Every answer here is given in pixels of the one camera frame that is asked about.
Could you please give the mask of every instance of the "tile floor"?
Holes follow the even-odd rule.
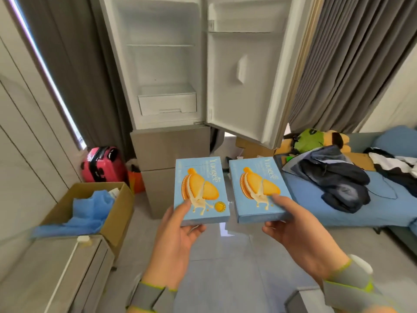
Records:
[[[233,198],[229,182],[227,191]],[[193,246],[174,312],[280,313],[297,287],[315,285],[287,251],[261,231],[261,224],[238,225],[234,202],[230,208],[230,221],[208,225]],[[146,195],[137,195],[117,271],[110,273],[98,313],[125,312],[126,298],[133,280],[146,268],[159,224],[148,209]],[[417,264],[390,236],[377,235],[371,228],[329,231],[343,250],[373,266],[374,279],[384,293],[417,312]]]

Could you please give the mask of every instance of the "blue pillow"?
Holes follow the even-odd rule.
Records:
[[[372,146],[394,156],[417,158],[417,131],[405,125],[395,126],[379,136]]]

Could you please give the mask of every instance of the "cream filling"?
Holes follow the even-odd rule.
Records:
[[[210,208],[214,208],[213,205],[209,205],[205,199],[203,199],[203,192],[204,192],[204,184],[200,189],[199,194],[197,194],[196,197],[193,196],[193,193],[191,191],[190,188],[190,178],[188,178],[187,180],[187,192],[188,192],[188,196],[191,200],[191,204],[194,206],[193,212],[195,212],[195,209],[197,208],[202,208],[200,215],[204,215],[204,211],[206,210],[206,205],[209,206]]]
[[[259,203],[266,203],[265,210],[268,210],[269,201],[266,194],[263,194],[263,183],[261,182],[261,186],[259,187],[258,193],[255,193],[248,184],[247,176],[248,174],[246,173],[244,177],[245,186],[246,189],[249,191],[249,194],[251,195],[252,199],[256,201],[256,207],[259,207]]]

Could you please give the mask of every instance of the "curtain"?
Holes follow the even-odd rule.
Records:
[[[417,0],[325,0],[291,107],[291,131],[354,131],[416,35]]]
[[[98,0],[17,0],[87,147],[134,157],[132,124]]]

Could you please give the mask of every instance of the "black cord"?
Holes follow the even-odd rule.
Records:
[[[382,196],[382,195],[379,195],[379,194],[376,194],[376,193],[374,193],[374,192],[372,192],[371,190],[369,190],[368,188],[368,191],[369,192],[371,192],[372,194],[375,194],[376,196],[379,196],[380,198],[384,198],[384,199],[390,199],[390,200],[396,200],[396,199],[398,199],[398,194],[397,194],[397,192],[395,191],[395,189],[385,180],[385,177],[383,176],[383,175],[381,175],[382,176],[382,179],[383,179],[383,181],[394,191],[394,193],[395,193],[395,198],[388,198],[387,196]]]

